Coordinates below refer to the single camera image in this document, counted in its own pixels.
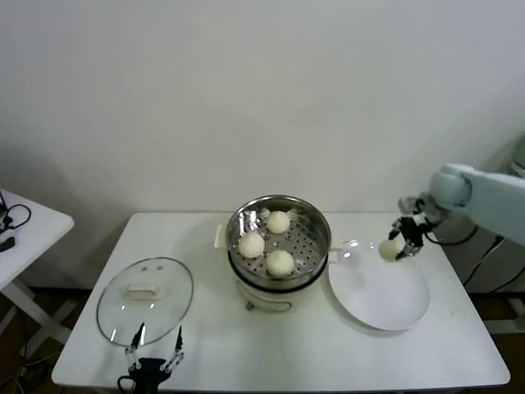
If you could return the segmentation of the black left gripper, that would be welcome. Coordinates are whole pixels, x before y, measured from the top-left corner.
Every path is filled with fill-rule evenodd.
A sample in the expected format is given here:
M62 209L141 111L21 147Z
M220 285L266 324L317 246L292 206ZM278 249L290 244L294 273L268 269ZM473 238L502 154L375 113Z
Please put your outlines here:
M138 358L136 351L144 330L141 323L131 343L125 348L125 356L133 380L167 380L171 371L184 359L182 326L179 326L173 354L168 360L160 358Z

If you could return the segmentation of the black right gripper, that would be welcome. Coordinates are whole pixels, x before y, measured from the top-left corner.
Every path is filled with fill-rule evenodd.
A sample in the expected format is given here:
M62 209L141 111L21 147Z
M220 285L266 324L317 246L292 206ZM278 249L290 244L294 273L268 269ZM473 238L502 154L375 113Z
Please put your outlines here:
M399 210L402 216L392 223L387 237L388 241L405 239L404 243L399 243L396 261L418 254L424 244L423 237L433 232L445 219L445 210L435 205L401 204Z

